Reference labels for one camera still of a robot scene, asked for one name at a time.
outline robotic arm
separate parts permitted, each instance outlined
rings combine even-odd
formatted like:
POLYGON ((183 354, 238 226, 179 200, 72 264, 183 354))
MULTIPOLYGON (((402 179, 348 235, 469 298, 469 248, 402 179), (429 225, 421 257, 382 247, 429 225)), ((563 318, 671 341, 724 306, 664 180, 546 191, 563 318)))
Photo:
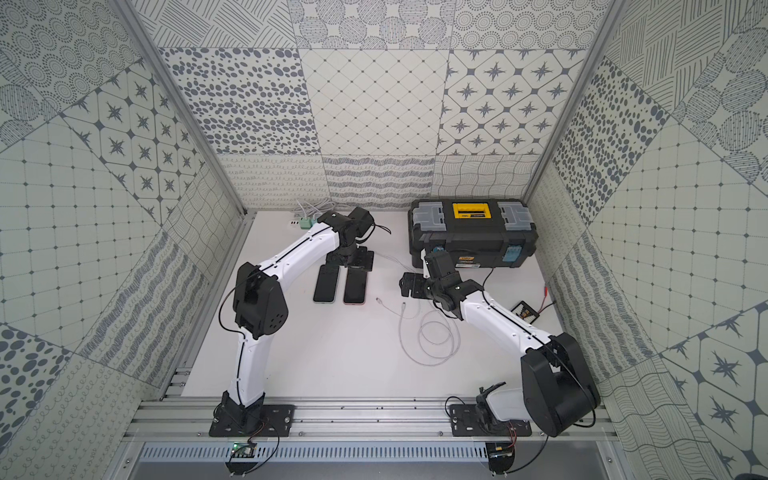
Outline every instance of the robotic arm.
MULTIPOLYGON (((283 288, 326 255, 344 266, 370 270, 372 252, 358 247, 357 239, 373 225, 371 214, 359 207, 349 216, 328 212, 283 252, 239 268, 233 289, 235 323, 242 333, 237 371, 214 412, 211 436, 250 435, 259 428, 272 335, 288 317, 283 288)), ((509 419, 530 419, 556 436, 599 404, 597 387, 573 337, 551 336, 507 311, 474 280, 462 281, 449 253, 429 253, 424 260, 425 276, 406 273, 400 281, 402 295, 439 304, 521 357, 522 389, 502 389, 501 383, 481 389, 477 397, 477 414, 488 431, 509 419)))

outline toolbox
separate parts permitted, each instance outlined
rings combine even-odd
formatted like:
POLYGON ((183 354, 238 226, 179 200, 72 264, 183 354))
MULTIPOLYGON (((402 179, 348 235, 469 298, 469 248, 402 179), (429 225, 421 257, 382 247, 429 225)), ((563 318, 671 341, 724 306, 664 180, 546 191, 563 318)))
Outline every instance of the toolbox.
POLYGON ((426 253, 447 250, 457 268, 521 266, 536 251, 536 226, 520 200, 415 200, 408 210, 415 268, 426 253))

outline black cable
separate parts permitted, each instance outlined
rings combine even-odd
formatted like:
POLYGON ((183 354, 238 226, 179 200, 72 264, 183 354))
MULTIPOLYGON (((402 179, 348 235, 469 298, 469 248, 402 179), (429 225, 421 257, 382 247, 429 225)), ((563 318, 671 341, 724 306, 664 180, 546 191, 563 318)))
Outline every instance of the black cable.
POLYGON ((587 394, 587 390, 584 388, 584 386, 581 384, 581 382, 579 382, 579 381, 578 381, 578 379, 576 378, 576 375, 575 375, 575 374, 574 374, 574 373, 571 371, 571 369, 569 369, 569 368, 568 368, 568 367, 565 365, 565 363, 564 363, 564 362, 563 362, 563 360, 560 358, 560 356, 558 356, 558 354, 557 354, 557 353, 555 353, 555 352, 554 352, 554 351, 553 351, 551 348, 549 348, 549 347, 547 346, 547 344, 546 344, 546 343, 542 342, 542 341, 541 341, 541 339, 539 339, 539 338, 538 338, 538 337, 537 337, 535 334, 533 334, 533 333, 531 333, 531 332, 527 331, 527 330, 526 330, 526 328, 524 328, 524 327, 523 327, 522 325, 520 325, 519 323, 515 322, 515 320, 514 320, 514 319, 512 319, 512 318, 508 317, 508 316, 507 316, 505 313, 503 313, 501 310, 497 309, 495 306, 493 306, 493 305, 492 305, 492 304, 491 304, 491 303, 488 301, 488 299, 487 299, 487 298, 485 298, 485 282, 487 282, 487 281, 488 281, 488 278, 491 276, 491 273, 493 273, 493 271, 494 271, 494 270, 496 270, 496 268, 495 268, 495 267, 491 268, 491 271, 490 271, 490 272, 488 272, 488 275, 485 277, 485 280, 483 280, 483 282, 482 282, 482 288, 483 288, 483 290, 482 290, 482 299, 483 299, 483 300, 485 301, 485 303, 486 303, 488 306, 490 306, 490 307, 491 307, 491 308, 492 308, 492 309, 493 309, 493 310, 494 310, 496 313, 498 313, 498 314, 502 315, 504 318, 506 318, 506 319, 507 319, 507 320, 509 320, 510 322, 514 323, 514 324, 515 324, 515 325, 516 325, 516 326, 517 326, 519 329, 521 329, 523 332, 525 332, 526 334, 528 334, 530 337, 532 337, 532 338, 536 339, 536 341, 537 341, 537 342, 539 342, 539 343, 541 344, 541 346, 543 346, 544 348, 546 348, 546 350, 547 350, 547 351, 549 351, 549 353, 551 353, 551 354, 553 355, 553 357, 554 357, 554 358, 558 359, 558 361, 560 362, 560 367, 561 367, 561 368, 563 368, 563 369, 564 369, 566 372, 568 372, 568 374, 569 374, 569 375, 571 375, 571 378, 572 378, 572 379, 573 379, 573 380, 576 382, 576 385, 578 385, 578 388, 579 388, 579 389, 581 389, 581 392, 582 392, 582 393, 584 393, 584 396, 585 396, 585 397, 587 397, 587 400, 589 401, 590 397, 592 398, 592 401, 590 402, 590 404, 592 404, 592 423, 591 423, 590 425, 579 425, 579 427, 581 427, 581 428, 583 428, 583 429, 588 429, 588 428, 590 428, 590 427, 594 426, 594 424, 595 424, 595 423, 597 422, 597 420, 598 420, 597 414, 596 414, 596 413, 595 413, 595 411, 594 411, 594 410, 595 410, 595 409, 598 407, 598 405, 597 405, 597 401, 596 401, 596 399, 595 399, 594 395, 592 395, 591 393, 590 393, 589 395, 587 394))
POLYGON ((258 269, 258 270, 254 270, 254 271, 252 271, 252 272, 251 272, 251 273, 250 273, 250 274, 249 274, 249 275, 248 275, 248 276, 245 278, 245 280, 242 280, 242 281, 238 282, 238 283, 237 283, 235 286, 233 286, 233 287, 232 287, 232 290, 230 290, 230 291, 229 291, 229 293, 228 293, 227 295, 225 295, 225 296, 224 296, 224 300, 222 300, 222 301, 221 301, 221 305, 219 305, 219 326, 220 326, 221 328, 225 329, 227 332, 232 332, 232 333, 239 333, 240 335, 242 335, 242 336, 243 336, 243 344, 240 346, 240 359, 237 361, 237 380, 235 381, 235 383, 236 383, 235 387, 237 388, 237 400, 240 402, 240 404, 241 404, 241 405, 243 405, 243 399, 242 399, 242 398, 240 398, 240 365, 241 365, 241 363, 243 362, 243 349, 245 348, 245 339, 246 339, 246 336, 245 336, 245 333, 243 333, 243 332, 241 332, 241 331, 239 331, 239 330, 232 330, 232 329, 228 329, 228 328, 226 328, 226 327, 224 326, 224 324, 221 322, 221 309, 224 307, 224 304, 227 302, 227 299, 229 299, 229 298, 230 298, 230 295, 232 295, 232 292, 234 292, 234 291, 237 289, 237 287, 239 287, 239 286, 240 286, 240 285, 242 285, 243 283, 245 283, 245 282, 247 282, 248 280, 250 280, 250 279, 251 279, 251 278, 252 278, 254 275, 258 274, 259 272, 261 272, 261 273, 264 273, 264 271, 265 271, 265 270, 268 270, 268 269, 272 268, 273 266, 277 265, 277 264, 278 264, 278 263, 279 263, 279 262, 280 262, 280 261, 281 261, 283 258, 285 258, 285 257, 286 257, 286 256, 287 256, 289 253, 291 253, 291 252, 293 252, 295 249, 299 248, 299 246, 300 246, 300 245, 303 245, 303 244, 304 244, 304 242, 306 242, 306 241, 307 241, 307 240, 309 240, 310 238, 312 238, 312 237, 314 237, 314 236, 316 236, 316 235, 319 235, 320 233, 322 233, 322 232, 324 232, 324 231, 328 230, 329 228, 331 228, 331 227, 325 227, 325 228, 323 228, 322 230, 320 230, 319 232, 315 232, 315 233, 313 233, 312 235, 309 235, 307 238, 305 238, 305 239, 304 239, 304 240, 302 240, 301 242, 297 243, 297 244, 296 244, 296 245, 295 245, 295 246, 294 246, 292 249, 290 249, 290 250, 288 250, 287 252, 285 252, 285 253, 284 253, 284 254, 283 254, 283 255, 282 255, 280 258, 278 258, 277 260, 275 260, 275 263, 273 263, 273 264, 271 264, 271 265, 269 265, 269 266, 265 266, 265 267, 264 267, 264 268, 262 268, 262 269, 258 269))
POLYGON ((523 465, 522 467, 517 467, 517 468, 516 468, 516 469, 514 469, 514 470, 507 470, 506 472, 504 472, 504 475, 507 475, 508 473, 515 473, 515 472, 520 472, 520 471, 521 471, 523 468, 525 468, 525 467, 529 466, 531 463, 533 463, 533 461, 534 461, 535 459, 537 459, 537 458, 538 458, 538 456, 539 456, 539 455, 541 455, 541 453, 544 451, 544 447, 545 447, 545 446, 547 446, 547 442, 548 442, 548 441, 549 441, 549 435, 547 435, 547 438, 546 438, 546 439, 544 439, 544 443, 542 443, 542 444, 541 444, 541 448, 538 450, 538 452, 536 452, 536 455, 533 455, 533 458, 531 458, 530 460, 528 460, 528 461, 525 463, 525 465, 523 465))
POLYGON ((392 235, 392 231, 389 229, 389 227, 384 227, 383 225, 378 225, 376 222, 373 222, 373 227, 371 227, 371 233, 369 233, 368 236, 363 238, 362 240, 357 240, 358 245, 368 241, 368 239, 373 235, 373 232, 376 231, 377 227, 389 233, 390 235, 392 235))
POLYGON ((549 308, 550 306, 553 306, 553 305, 555 305, 556 303, 557 303, 557 302, 552 302, 552 303, 549 303, 549 304, 548 304, 546 307, 544 307, 543 309, 539 310, 539 311, 538 311, 538 314, 539 314, 539 315, 541 315, 541 312, 545 311, 547 308, 549 308))
POLYGON ((457 397, 455 395, 451 395, 447 399, 445 399, 445 404, 442 406, 442 408, 445 410, 445 414, 448 416, 448 418, 452 419, 453 417, 451 417, 451 414, 448 413, 448 401, 450 399, 457 399, 461 403, 464 403, 464 400, 460 399, 459 397, 457 397))
MULTIPOLYGON (((271 426, 273 429, 275 428, 271 423, 267 423, 267 425, 271 426)), ((272 458, 275 455, 275 453, 277 453, 277 449, 279 449, 279 448, 280 448, 280 435, 277 435, 277 445, 275 445, 275 449, 272 451, 272 453, 270 453, 270 456, 266 457, 266 460, 261 462, 259 465, 256 465, 251 470, 248 470, 247 472, 244 472, 243 475, 248 475, 249 473, 255 472, 259 468, 263 467, 264 464, 267 463, 270 460, 270 458, 272 458)))

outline patterned wall tile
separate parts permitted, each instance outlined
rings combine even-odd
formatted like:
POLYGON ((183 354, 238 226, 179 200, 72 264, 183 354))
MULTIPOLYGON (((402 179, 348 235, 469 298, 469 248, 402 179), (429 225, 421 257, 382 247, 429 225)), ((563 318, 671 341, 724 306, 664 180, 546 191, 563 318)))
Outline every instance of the patterned wall tile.
POLYGON ((540 154, 578 78, 583 50, 454 50, 439 153, 540 154))
POLYGON ((610 2, 458 0, 454 48, 588 48, 610 2))
POLYGON ((440 155, 432 196, 519 198, 537 162, 538 155, 440 155))
POLYGON ((731 475, 768 468, 768 303, 661 353, 731 475))
POLYGON ((661 359, 598 383, 637 480, 730 478, 661 359))
POLYGON ((323 154, 434 155, 447 57, 301 51, 323 154))
POLYGON ((0 321, 74 348, 160 226, 55 118, 0 154, 0 321))
POLYGON ((768 297, 768 199, 675 121, 589 227, 665 349, 768 297))
POLYGON ((768 195, 768 16, 740 25, 673 116, 735 171, 768 195))
POLYGON ((587 225, 667 122, 667 112, 607 58, 553 157, 587 225))
POLYGON ((163 224, 170 238, 213 281, 240 223, 240 212, 229 201, 206 164, 184 185, 179 205, 163 224))
POLYGON ((138 58, 107 2, 12 0, 3 9, 0 50, 57 112, 138 58))
POLYGON ((0 417, 0 457, 13 435, 38 407, 45 390, 56 381, 71 352, 38 337, 0 324, 0 364, 3 416, 0 417))
POLYGON ((288 0, 299 48, 450 48, 455 0, 288 0))
POLYGON ((319 155, 220 155, 219 162, 249 209, 293 210, 297 200, 329 196, 319 155))
POLYGON ((158 47, 296 47, 286 0, 131 0, 158 47))
POLYGON ((160 50, 217 153, 319 153, 298 51, 160 50))
POLYGON ((0 151, 56 115, 56 110, 0 50, 0 151))
POLYGON ((763 15, 763 2, 753 0, 632 0, 605 55, 671 111, 740 21, 763 15))
POLYGON ((434 157, 327 157, 331 199, 377 210, 406 210, 429 197, 434 157))
POLYGON ((159 389, 81 356, 0 453, 3 478, 102 478, 142 399, 159 389))
POLYGON ((655 355, 647 328, 627 304, 589 232, 581 235, 548 285, 565 331, 581 344, 598 382, 655 355))
POLYGON ((141 59, 61 116, 160 224, 204 162, 141 59))
POLYGON ((208 283, 161 231, 76 352, 161 387, 208 283))
POLYGON ((538 232, 536 260, 545 280, 549 280, 587 226, 581 221, 557 169, 551 165, 541 174, 528 208, 538 232))

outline smartphone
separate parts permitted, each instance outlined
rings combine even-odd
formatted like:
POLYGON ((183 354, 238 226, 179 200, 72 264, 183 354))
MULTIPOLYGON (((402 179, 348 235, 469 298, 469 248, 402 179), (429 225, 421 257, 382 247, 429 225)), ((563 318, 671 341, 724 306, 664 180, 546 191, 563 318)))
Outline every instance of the smartphone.
POLYGON ((333 303, 336 298, 336 286, 339 284, 339 266, 324 263, 320 265, 315 285, 315 303, 333 303))
POLYGON ((361 268, 346 269, 346 286, 344 287, 344 303, 347 305, 363 305, 366 302, 366 282, 368 272, 361 268))

